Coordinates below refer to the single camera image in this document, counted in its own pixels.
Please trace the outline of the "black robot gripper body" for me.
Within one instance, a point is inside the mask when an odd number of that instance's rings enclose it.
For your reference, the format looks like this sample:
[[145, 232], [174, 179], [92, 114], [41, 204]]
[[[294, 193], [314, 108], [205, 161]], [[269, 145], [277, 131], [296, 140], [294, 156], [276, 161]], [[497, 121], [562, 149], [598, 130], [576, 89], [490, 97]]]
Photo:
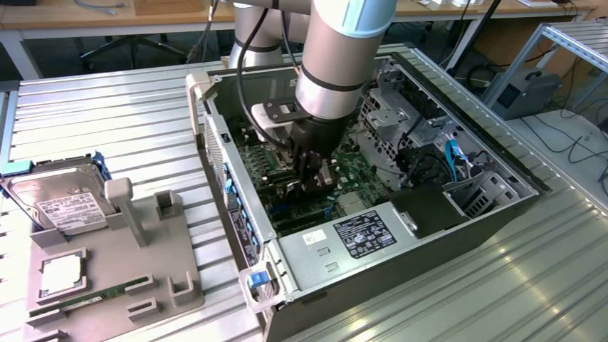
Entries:
[[342, 141], [345, 119], [325, 120], [312, 116], [292, 124], [290, 140], [296, 155], [314, 153], [329, 158]]

